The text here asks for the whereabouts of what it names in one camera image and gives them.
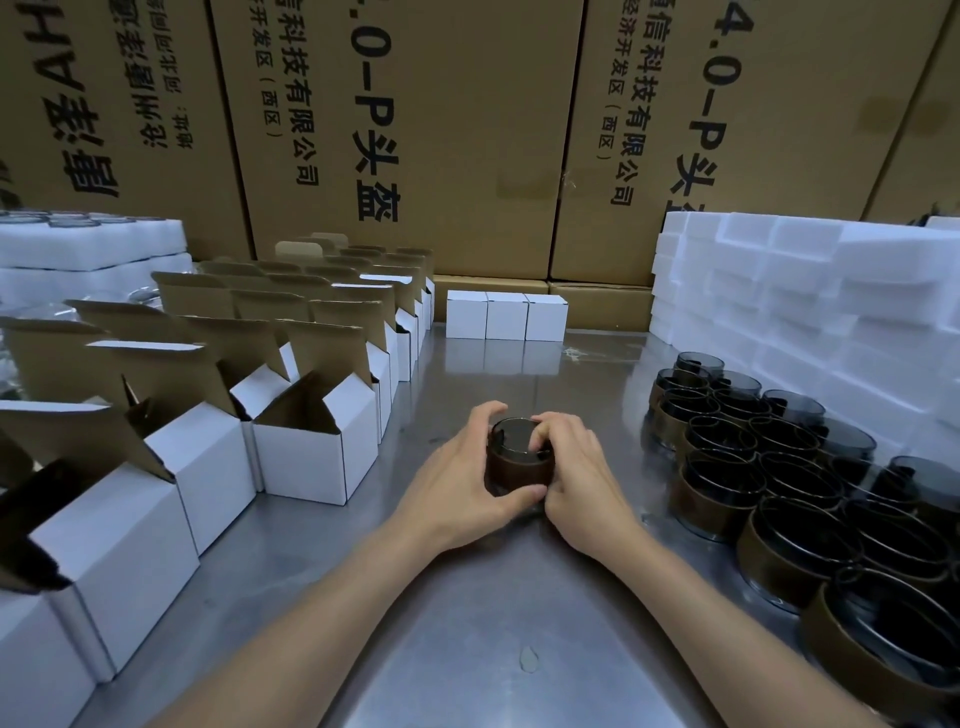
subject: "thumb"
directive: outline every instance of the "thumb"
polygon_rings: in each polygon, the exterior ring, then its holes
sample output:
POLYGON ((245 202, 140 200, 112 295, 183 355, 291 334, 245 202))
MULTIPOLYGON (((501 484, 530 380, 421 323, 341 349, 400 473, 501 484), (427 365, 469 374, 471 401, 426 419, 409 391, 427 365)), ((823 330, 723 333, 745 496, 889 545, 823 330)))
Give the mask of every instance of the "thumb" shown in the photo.
POLYGON ((545 485, 525 485, 522 488, 517 488, 515 491, 508 493, 506 496, 499 497, 497 500, 499 501, 504 522, 506 522, 518 516, 530 506, 539 503, 545 497, 545 485))

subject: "person's right hand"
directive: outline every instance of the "person's right hand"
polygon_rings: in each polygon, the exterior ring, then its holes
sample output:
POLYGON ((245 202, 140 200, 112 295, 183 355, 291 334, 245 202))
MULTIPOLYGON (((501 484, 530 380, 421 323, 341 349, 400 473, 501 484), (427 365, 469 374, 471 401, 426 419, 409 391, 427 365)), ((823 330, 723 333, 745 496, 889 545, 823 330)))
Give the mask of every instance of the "person's right hand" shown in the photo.
POLYGON ((557 462, 546 497, 547 518, 568 544, 608 564, 638 524, 597 436, 574 415, 544 412, 533 419, 540 424, 529 450, 538 450, 549 440, 557 462))

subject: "person's left arm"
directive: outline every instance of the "person's left arm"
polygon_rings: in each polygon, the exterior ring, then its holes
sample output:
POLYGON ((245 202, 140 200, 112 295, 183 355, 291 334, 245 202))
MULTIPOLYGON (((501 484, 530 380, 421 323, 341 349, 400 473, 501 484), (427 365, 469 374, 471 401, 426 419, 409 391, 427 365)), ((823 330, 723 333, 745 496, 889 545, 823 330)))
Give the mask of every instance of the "person's left arm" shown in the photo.
POLYGON ((414 577, 440 552, 491 533, 546 495, 546 484, 504 497, 484 487, 490 417, 506 408, 495 401, 475 407, 380 528, 150 728, 315 728, 414 577))

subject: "metal table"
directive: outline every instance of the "metal table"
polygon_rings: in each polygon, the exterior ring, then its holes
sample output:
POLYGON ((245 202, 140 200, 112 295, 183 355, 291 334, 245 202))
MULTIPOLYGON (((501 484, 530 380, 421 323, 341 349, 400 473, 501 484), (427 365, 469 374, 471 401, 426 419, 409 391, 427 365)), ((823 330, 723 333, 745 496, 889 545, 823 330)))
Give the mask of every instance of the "metal table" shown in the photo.
MULTIPOLYGON (((224 661, 393 512, 428 453, 484 400, 507 402, 513 415, 580 415, 656 537, 795 645, 796 619, 746 585, 732 550, 665 515, 670 461, 646 441, 643 419, 657 369, 676 354, 641 335, 586 332, 527 354, 523 360, 523 342, 445 339, 443 328, 434 328, 415 381, 396 394, 380 456, 347 506, 258 496, 74 728, 138 728, 224 661), (556 374, 543 374, 554 367, 556 374)), ((324 725, 723 722, 642 605, 566 546, 542 516, 532 516, 444 555, 410 586, 373 634, 324 725)))

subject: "hand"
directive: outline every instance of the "hand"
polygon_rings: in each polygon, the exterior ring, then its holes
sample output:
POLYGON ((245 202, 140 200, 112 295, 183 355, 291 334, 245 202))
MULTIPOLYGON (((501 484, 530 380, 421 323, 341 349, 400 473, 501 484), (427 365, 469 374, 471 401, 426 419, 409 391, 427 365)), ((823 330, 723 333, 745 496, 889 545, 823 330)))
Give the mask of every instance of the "hand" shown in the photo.
POLYGON ((544 412, 533 419, 540 424, 528 449, 540 449, 549 440, 557 461, 547 518, 568 544, 609 565, 639 525, 597 436, 573 415, 544 412))
POLYGON ((484 485, 490 417, 506 409, 498 401, 474 407, 467 425, 427 458, 390 518, 401 532, 416 533, 430 558, 501 528, 546 495, 545 483, 502 497, 484 485))

